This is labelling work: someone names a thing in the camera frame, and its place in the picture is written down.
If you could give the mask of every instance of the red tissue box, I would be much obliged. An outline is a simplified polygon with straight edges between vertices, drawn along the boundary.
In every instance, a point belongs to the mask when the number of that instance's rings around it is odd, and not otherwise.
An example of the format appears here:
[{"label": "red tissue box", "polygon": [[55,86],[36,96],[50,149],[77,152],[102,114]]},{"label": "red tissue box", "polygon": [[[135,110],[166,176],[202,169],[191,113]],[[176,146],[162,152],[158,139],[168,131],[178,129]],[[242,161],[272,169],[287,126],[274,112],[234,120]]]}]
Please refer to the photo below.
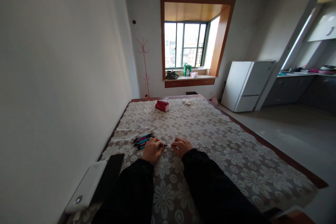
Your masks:
[{"label": "red tissue box", "polygon": [[155,107],[163,112],[167,112],[169,110],[169,103],[163,101],[157,101]]}]

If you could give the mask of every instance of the floor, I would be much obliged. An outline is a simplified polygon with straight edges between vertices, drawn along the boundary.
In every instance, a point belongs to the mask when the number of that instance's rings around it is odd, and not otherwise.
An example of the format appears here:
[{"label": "floor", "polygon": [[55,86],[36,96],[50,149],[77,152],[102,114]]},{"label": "floor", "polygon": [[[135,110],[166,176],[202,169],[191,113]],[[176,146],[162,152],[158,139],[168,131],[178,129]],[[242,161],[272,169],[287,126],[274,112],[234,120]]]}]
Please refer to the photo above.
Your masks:
[{"label": "floor", "polygon": [[329,184],[304,209],[316,224],[336,223],[336,117],[300,105],[233,113],[219,107]]}]

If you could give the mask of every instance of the black jacket sleeve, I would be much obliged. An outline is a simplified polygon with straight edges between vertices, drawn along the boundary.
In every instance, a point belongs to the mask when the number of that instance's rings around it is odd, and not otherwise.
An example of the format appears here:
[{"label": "black jacket sleeve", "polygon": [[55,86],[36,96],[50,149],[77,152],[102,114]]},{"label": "black jacket sleeve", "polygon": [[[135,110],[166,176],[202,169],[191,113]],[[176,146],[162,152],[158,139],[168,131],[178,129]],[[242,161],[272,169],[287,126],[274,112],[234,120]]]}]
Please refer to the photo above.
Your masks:
[{"label": "black jacket sleeve", "polygon": [[154,196],[153,174],[154,166],[143,159],[138,159],[124,169],[92,224],[150,223]]},{"label": "black jacket sleeve", "polygon": [[205,153],[192,149],[182,162],[204,223],[270,223]]}]

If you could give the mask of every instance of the gray cabinet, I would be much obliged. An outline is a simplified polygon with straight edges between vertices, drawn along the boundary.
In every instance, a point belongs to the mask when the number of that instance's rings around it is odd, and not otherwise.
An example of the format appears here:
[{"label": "gray cabinet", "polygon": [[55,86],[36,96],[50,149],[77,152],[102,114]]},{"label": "gray cabinet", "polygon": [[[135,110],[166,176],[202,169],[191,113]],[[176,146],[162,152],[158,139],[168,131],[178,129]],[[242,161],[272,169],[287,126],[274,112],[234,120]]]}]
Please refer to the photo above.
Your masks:
[{"label": "gray cabinet", "polygon": [[316,76],[299,102],[330,113],[336,113],[336,78]]},{"label": "gray cabinet", "polygon": [[297,102],[314,76],[279,77],[274,82],[263,107]]}]

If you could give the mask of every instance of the smartphone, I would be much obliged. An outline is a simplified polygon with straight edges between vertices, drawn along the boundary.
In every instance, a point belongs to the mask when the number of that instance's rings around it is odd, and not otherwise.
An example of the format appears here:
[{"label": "smartphone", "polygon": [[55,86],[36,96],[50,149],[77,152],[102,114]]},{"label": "smartphone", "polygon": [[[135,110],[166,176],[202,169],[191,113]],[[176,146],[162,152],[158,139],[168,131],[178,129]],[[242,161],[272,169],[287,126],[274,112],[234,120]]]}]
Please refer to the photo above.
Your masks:
[{"label": "smartphone", "polygon": [[123,160],[124,154],[110,156],[92,197],[91,204],[103,202],[111,194],[117,182]]}]

